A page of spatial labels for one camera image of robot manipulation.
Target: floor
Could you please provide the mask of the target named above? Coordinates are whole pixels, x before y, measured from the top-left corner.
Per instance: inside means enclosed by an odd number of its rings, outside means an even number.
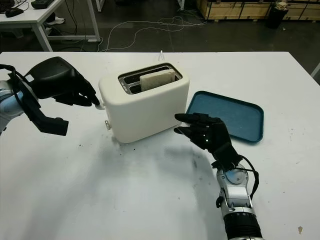
[[[73,0],[67,0],[71,10]],[[86,6],[74,5],[74,15],[77,20],[77,32],[93,34]],[[99,50],[105,50],[111,29],[126,21],[163,22],[181,25],[180,16],[185,21],[201,24],[204,20],[197,11],[178,12],[176,0],[130,0],[127,5],[116,5],[115,0],[105,0],[102,12],[96,9],[96,20],[103,42]],[[187,10],[196,10],[195,0],[186,0]],[[73,32],[75,24],[70,18],[65,3],[56,11],[59,17],[64,17],[66,23],[55,27],[64,34]],[[209,21],[205,25],[185,26],[161,25],[159,23],[129,22],[118,26],[112,31],[108,48],[111,52],[246,52],[246,51],[286,51],[311,73],[320,62],[320,23],[284,21],[278,29],[265,27],[263,20],[253,22]],[[12,33],[3,32],[0,40],[0,51],[42,51],[34,33],[30,29],[23,30],[24,37],[16,39]],[[60,34],[53,29],[51,34]],[[87,51],[96,52],[96,42],[61,42],[52,41],[54,51]]]

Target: blue tray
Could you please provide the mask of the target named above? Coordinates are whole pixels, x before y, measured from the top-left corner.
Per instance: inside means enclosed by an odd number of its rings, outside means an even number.
[[[258,105],[234,98],[197,91],[187,114],[209,114],[224,121],[230,136],[250,143],[259,142],[264,134],[264,111]]]

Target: toaster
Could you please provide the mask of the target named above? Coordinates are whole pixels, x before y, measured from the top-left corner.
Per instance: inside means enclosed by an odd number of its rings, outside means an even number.
[[[140,76],[162,70],[174,70],[174,81],[142,91]],[[179,124],[175,114],[186,111],[189,84],[187,75],[169,62],[102,78],[99,90],[114,137],[131,143]]]

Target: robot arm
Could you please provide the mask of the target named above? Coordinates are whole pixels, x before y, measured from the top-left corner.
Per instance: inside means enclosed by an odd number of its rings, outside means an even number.
[[[0,134],[13,118],[25,113],[43,133],[65,136],[68,121],[45,116],[38,99],[54,98],[67,105],[99,105],[91,84],[61,57],[49,58],[34,66],[25,76],[13,66],[0,64],[10,71],[10,79],[0,81]]]
[[[229,240],[262,240],[260,227],[252,205],[252,197],[259,184],[259,175],[251,163],[237,154],[233,148],[226,125],[220,118],[207,114],[176,114],[178,121],[190,124],[174,129],[187,136],[201,149],[207,149],[216,160],[212,168],[217,168],[216,178],[220,185],[216,207],[221,208],[225,232]],[[245,159],[252,170],[245,169],[239,162]],[[248,172],[255,176],[251,195],[248,194]]]

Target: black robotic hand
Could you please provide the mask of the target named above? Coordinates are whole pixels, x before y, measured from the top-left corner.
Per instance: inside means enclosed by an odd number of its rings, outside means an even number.
[[[100,104],[91,84],[61,57],[52,57],[37,64],[25,77],[39,99],[52,97],[67,105]]]
[[[60,117],[45,116],[38,99],[54,98],[67,105],[100,104],[91,84],[61,57],[52,57],[37,64],[25,76],[13,66],[0,65],[0,69],[11,71],[8,82],[15,100],[43,133],[65,136],[69,122]]]
[[[233,148],[225,123],[218,117],[209,117],[208,114],[178,113],[174,117],[190,126],[179,126],[174,129],[177,134],[183,134],[199,148],[207,149],[216,160],[213,168],[228,171],[234,169],[242,157]]]

